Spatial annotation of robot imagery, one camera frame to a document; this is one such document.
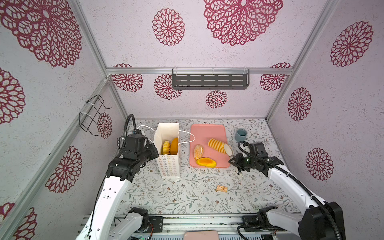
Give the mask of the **yellow corn-shaped bread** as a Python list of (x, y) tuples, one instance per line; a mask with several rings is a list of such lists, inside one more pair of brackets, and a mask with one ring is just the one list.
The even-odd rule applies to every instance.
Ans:
[(162, 155), (169, 155), (171, 153), (171, 143), (169, 141), (164, 141), (162, 146)]

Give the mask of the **ridged long golden bread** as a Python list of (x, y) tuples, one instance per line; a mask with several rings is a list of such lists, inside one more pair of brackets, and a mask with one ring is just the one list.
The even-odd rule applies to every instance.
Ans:
[(226, 151), (224, 150), (224, 145), (225, 143), (222, 141), (219, 141), (217, 139), (210, 139), (208, 142), (208, 146), (215, 151), (222, 153), (222, 154), (227, 154)]

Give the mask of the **white printed paper bag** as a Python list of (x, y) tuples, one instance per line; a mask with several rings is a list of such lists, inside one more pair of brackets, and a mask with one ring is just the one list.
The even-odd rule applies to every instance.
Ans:
[[(140, 125), (139, 129), (142, 128), (154, 130), (149, 126)], [(196, 137), (190, 132), (180, 130), (178, 123), (159, 123), (154, 132), (155, 135), (152, 142), (158, 150), (159, 156), (156, 158), (156, 161), (162, 178), (180, 178), (181, 157), (179, 151), (181, 145), (187, 144), (187, 142), (180, 142), (180, 134), (190, 135), (192, 140), (189, 143), (194, 142)]]

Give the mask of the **yellow orange oval bread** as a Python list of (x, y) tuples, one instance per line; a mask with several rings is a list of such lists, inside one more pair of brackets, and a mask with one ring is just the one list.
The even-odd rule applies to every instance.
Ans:
[(200, 158), (196, 161), (197, 165), (201, 167), (207, 167), (207, 168), (215, 168), (217, 166), (216, 161), (210, 159), (210, 158)]

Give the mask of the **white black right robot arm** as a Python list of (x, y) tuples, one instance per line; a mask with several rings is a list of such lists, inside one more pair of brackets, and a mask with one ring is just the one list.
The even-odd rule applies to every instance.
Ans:
[(243, 171), (256, 169), (277, 184), (293, 200), (299, 213), (286, 213), (278, 207), (258, 211), (257, 223), (243, 225), (244, 229), (261, 231), (283, 230), (302, 240), (346, 239), (342, 208), (336, 202), (327, 202), (302, 184), (277, 157), (259, 158), (238, 153), (229, 163)]

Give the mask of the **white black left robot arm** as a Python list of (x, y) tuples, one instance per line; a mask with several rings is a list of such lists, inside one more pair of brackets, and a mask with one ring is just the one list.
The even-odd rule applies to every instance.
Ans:
[(124, 220), (112, 228), (116, 211), (120, 201), (128, 188), (132, 186), (133, 178), (147, 162), (159, 157), (157, 148), (148, 143), (142, 150), (123, 157), (124, 150), (120, 150), (115, 159), (108, 166), (103, 179), (93, 211), (87, 223), (76, 237), (77, 240), (127, 240), (139, 231), (149, 228), (148, 211), (133, 208)]

